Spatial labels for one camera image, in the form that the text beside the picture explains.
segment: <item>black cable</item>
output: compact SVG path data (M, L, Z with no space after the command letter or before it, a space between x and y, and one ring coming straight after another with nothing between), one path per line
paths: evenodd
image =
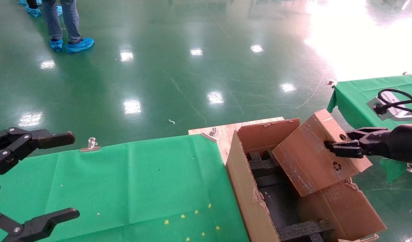
M402 95L407 96L408 98L410 98L410 100L405 100L405 101L399 101L399 102L395 102L395 103L391 103L387 100L385 100L385 98L383 98L382 93L383 92L397 92L400 93ZM380 92L378 92L378 99L383 101L385 103L385 105L381 106L382 109L389 109L389 108L396 108L396 109L400 109L400 110L404 110L404 111L408 111L408 112L412 112L412 109L407 109L407 108L403 108L403 107L399 107L399 105L401 104L409 104L412 103L412 95L410 95L407 92L401 91L401 90L397 90L397 89L392 89L392 88L386 88L386 89L382 89Z

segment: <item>green cloth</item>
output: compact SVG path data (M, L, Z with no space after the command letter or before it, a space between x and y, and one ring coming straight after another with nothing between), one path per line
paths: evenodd
M43 241L249 242L218 146L201 135L31 157L0 185L0 212L21 223L80 211Z
M338 82L333 92L327 110L332 112L338 106L345 120L355 129L362 127L387 127L392 130L400 124L412 124L412 121L381 121L367 106L367 102L378 95L385 88L399 89L412 95L412 76L397 76L374 78L357 81ZM395 93L400 100L406 100L401 94ZM406 163L384 159L381 161L387 174L387 182L392 182L406 171Z

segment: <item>green epoxy floor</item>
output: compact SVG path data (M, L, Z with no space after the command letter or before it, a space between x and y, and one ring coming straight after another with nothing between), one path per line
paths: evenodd
M412 72L412 1L78 1L83 53L54 53L43 18L0 0L0 130L71 130L77 143L35 155L187 134L327 106L326 78ZM345 129L339 114L333 114ZM354 180L412 242L412 174L385 183L377 160Z

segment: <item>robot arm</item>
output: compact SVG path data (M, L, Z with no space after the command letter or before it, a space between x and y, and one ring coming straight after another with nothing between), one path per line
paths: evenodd
M15 167L35 149L65 146L74 142L72 132L51 134L47 130L26 131L14 127L3 130L0 132L0 175ZM3 242L33 242L44 239L50 236L57 224L79 216L79 211L67 208L19 224L0 213L0 229L8 233Z
M324 141L324 144L330 152L340 157L380 155L412 163L412 124L401 124L392 131L387 128L361 128L347 132L347 136L352 141Z

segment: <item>leg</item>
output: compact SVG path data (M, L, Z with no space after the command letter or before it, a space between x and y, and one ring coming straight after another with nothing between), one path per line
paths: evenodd
M37 1L36 0L26 0L26 2L28 3L28 5L25 6L26 12L36 18L40 17L41 12L40 12L40 9L38 9Z
M37 1L36 0L26 0L28 3L28 7L30 9L38 9Z
M77 13L76 0L61 0L63 7L64 23L69 33L69 43L78 43L82 36L79 34L79 14Z
M60 0L63 6L64 23L69 33L67 52L69 54L81 52L94 45L92 38L82 38L79 34L79 14L77 13L76 0Z
M61 30L60 19L57 14L57 1L43 0L42 9L50 39L53 41L61 40L63 38L63 31Z

